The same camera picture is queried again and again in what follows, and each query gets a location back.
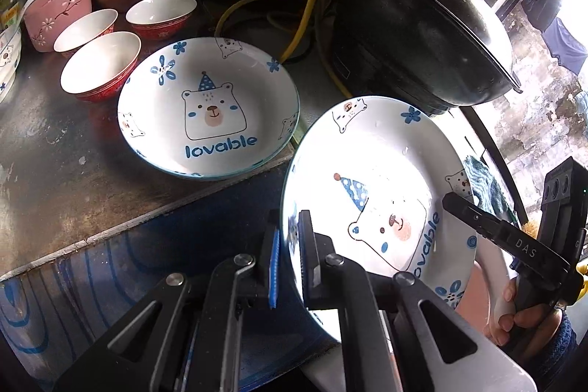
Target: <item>metal counter surface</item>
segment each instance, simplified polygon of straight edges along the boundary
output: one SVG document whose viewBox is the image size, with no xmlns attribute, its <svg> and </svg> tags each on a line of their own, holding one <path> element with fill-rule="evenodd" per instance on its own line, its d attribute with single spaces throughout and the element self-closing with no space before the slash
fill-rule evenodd
<svg viewBox="0 0 588 392">
<path fill-rule="evenodd" d="M 140 59 L 169 42 L 143 42 Z M 92 104 L 61 89 L 66 62 L 57 53 L 36 52 L 27 41 L 15 83 L 0 104 L 0 276 L 292 156 L 287 145 L 263 167 L 223 181 L 167 175 L 128 147 L 118 126 L 117 98 Z"/>
</svg>

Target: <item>blue wooden panel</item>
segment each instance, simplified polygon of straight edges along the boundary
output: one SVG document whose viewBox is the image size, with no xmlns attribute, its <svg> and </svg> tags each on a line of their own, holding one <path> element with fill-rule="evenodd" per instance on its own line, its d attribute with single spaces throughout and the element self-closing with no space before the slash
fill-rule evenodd
<svg viewBox="0 0 588 392">
<path fill-rule="evenodd" d="M 161 278 L 207 273 L 256 253 L 287 165 L 276 167 L 93 247 L 1 284 L 0 329 L 46 390 Z M 277 309 L 245 316 L 240 389 L 247 391 L 333 343 L 280 271 Z"/>
</svg>

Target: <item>white bowl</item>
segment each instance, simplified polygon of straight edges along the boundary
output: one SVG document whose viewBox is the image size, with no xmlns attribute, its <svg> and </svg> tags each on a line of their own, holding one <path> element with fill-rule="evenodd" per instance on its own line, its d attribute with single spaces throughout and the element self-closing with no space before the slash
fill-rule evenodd
<svg viewBox="0 0 588 392">
<path fill-rule="evenodd" d="M 147 26 L 180 19 L 196 8 L 195 0 L 142 0 L 126 13 L 130 24 Z"/>
<path fill-rule="evenodd" d="M 109 30 L 112 32 L 117 17 L 118 12 L 114 9 L 91 12 L 68 26 L 55 40 L 53 49 L 56 52 L 68 52 L 109 33 Z"/>
<path fill-rule="evenodd" d="M 140 49 L 141 40 L 132 32 L 98 37 L 70 58 L 61 73 L 61 88 L 75 95 L 102 90 L 130 74 Z"/>
<path fill-rule="evenodd" d="M 472 271 L 476 232 L 443 209 L 446 193 L 472 201 L 457 153 L 416 108 L 358 97 L 327 111 L 304 136 L 282 194 L 282 241 L 302 298 L 298 214 L 366 271 L 409 271 L 454 309 Z M 340 340 L 337 311 L 311 314 Z"/>
<path fill-rule="evenodd" d="M 0 102 L 8 95 L 21 59 L 21 29 L 0 53 Z"/>
<path fill-rule="evenodd" d="M 184 178 L 221 179 L 253 170 L 290 140 L 298 92 L 271 55 L 232 39 L 171 44 L 135 68 L 118 120 L 143 160 Z"/>
</svg>

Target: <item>black handle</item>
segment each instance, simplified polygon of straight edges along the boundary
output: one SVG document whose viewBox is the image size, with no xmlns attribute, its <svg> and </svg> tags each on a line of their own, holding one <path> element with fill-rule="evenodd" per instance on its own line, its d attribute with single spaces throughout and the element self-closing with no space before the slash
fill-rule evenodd
<svg viewBox="0 0 588 392">
<path fill-rule="evenodd" d="M 536 306 L 537 304 L 549 304 L 550 298 L 546 295 L 545 291 L 538 290 L 526 278 L 519 276 L 517 278 L 516 297 L 513 302 L 518 312 Z M 502 352 L 520 365 L 522 355 L 536 331 L 536 327 L 525 329 L 517 325 L 513 326 L 509 332 L 510 338 L 508 343 L 501 347 Z"/>
</svg>

